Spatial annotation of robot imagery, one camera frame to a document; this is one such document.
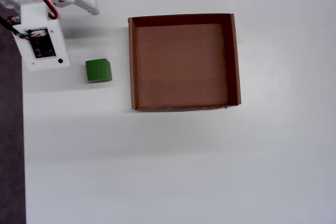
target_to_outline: white table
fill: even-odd
[[[71,68],[23,69],[28,224],[336,222],[335,0],[98,1],[60,10]],[[127,19],[190,13],[235,14],[243,104],[132,111]]]

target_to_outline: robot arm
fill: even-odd
[[[16,45],[29,71],[70,65],[55,7],[75,4],[93,15],[99,14],[96,0],[0,0],[0,2],[5,7],[20,12],[20,24],[10,24],[9,30],[13,32]]]

